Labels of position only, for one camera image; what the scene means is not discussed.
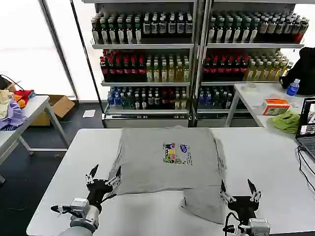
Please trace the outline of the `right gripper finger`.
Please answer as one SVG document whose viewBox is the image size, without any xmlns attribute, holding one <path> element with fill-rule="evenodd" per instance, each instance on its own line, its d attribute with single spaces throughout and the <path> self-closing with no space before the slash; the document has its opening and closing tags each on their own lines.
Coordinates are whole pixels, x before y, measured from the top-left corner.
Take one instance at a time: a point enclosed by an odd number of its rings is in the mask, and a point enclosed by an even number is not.
<svg viewBox="0 0 315 236">
<path fill-rule="evenodd" d="M 255 202 L 255 203 L 259 203 L 260 198 L 261 198 L 261 191 L 258 191 L 256 186 L 249 179 L 247 179 L 247 181 L 248 181 L 249 189 L 250 189 L 251 194 L 252 194 L 250 201 Z"/>
<path fill-rule="evenodd" d="M 227 192 L 223 179 L 221 180 L 219 195 L 220 198 L 226 203 L 236 202 L 236 199 Z"/>
</svg>

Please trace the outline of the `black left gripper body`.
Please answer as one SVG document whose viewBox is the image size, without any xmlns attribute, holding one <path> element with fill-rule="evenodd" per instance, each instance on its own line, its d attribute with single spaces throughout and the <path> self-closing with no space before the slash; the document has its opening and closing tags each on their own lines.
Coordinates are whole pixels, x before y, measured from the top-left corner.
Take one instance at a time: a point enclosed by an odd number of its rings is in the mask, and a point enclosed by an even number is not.
<svg viewBox="0 0 315 236">
<path fill-rule="evenodd" d="M 95 206 L 98 210 L 102 210 L 101 204 L 103 202 L 116 196 L 116 194 L 111 193 L 113 186 L 106 184 L 106 180 L 94 179 L 86 186 L 89 190 L 87 200 L 90 205 Z"/>
</svg>

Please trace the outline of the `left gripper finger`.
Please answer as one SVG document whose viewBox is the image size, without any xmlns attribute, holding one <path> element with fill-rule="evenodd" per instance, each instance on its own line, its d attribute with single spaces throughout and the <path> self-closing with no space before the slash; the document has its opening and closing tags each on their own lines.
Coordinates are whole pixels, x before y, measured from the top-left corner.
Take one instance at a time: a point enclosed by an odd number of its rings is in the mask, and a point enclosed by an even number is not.
<svg viewBox="0 0 315 236">
<path fill-rule="evenodd" d="M 95 167 L 93 167 L 88 174 L 85 174 L 86 178 L 86 184 L 92 184 L 94 182 L 94 177 L 96 175 L 96 172 L 98 170 L 99 165 L 97 164 Z"/>
<path fill-rule="evenodd" d="M 117 182 L 119 182 L 121 179 L 121 166 L 118 167 L 116 173 L 114 176 L 110 179 L 108 179 L 105 184 L 106 185 L 115 185 Z"/>
</svg>

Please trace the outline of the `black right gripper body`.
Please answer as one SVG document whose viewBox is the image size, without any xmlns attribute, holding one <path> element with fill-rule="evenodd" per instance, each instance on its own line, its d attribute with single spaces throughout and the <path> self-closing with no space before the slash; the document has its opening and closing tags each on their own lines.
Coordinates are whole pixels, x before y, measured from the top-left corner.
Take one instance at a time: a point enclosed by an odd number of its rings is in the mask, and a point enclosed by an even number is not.
<svg viewBox="0 0 315 236">
<path fill-rule="evenodd" d="M 235 196 L 227 206 L 237 213 L 239 219 L 251 219 L 256 218 L 255 212 L 258 210 L 259 201 L 252 201 L 250 196 Z"/>
</svg>

